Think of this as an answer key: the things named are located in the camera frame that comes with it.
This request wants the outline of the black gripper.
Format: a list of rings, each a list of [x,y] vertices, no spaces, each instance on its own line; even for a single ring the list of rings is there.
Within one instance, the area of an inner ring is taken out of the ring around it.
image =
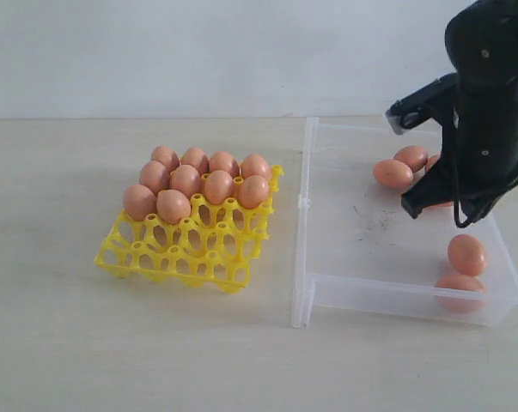
[[[412,219],[443,203],[494,202],[518,185],[518,80],[484,93],[457,82],[454,123],[442,131],[434,171],[401,195]]]

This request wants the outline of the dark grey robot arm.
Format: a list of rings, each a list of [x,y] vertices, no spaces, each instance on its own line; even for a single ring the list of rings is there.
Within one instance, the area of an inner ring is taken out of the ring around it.
[[[463,228],[485,218],[518,185],[518,1],[477,1],[445,30],[455,68],[393,104],[396,133],[433,119],[442,127],[439,160],[401,197],[417,218],[452,203]]]

